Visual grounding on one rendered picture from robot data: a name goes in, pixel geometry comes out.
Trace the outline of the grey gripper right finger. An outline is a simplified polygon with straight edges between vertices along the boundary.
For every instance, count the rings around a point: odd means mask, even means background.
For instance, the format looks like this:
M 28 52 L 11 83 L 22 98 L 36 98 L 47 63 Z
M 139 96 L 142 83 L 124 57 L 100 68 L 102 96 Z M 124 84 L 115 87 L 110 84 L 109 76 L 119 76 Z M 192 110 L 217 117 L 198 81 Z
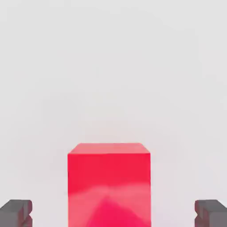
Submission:
M 195 227 L 227 227 L 227 207 L 218 200 L 196 200 Z

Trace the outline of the small red cube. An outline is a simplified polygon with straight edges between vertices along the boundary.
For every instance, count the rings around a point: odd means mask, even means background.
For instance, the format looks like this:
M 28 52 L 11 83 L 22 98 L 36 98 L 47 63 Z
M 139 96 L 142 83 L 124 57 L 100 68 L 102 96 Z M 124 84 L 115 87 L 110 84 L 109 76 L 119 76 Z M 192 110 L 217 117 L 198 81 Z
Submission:
M 150 152 L 81 143 L 67 156 L 68 227 L 151 227 Z

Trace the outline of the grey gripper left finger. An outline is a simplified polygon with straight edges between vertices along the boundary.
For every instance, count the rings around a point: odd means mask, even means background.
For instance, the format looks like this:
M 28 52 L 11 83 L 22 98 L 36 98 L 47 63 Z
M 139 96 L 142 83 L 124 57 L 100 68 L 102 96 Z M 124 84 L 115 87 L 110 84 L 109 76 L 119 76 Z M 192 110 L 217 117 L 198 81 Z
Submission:
M 9 200 L 0 208 L 0 227 L 32 227 L 31 200 Z

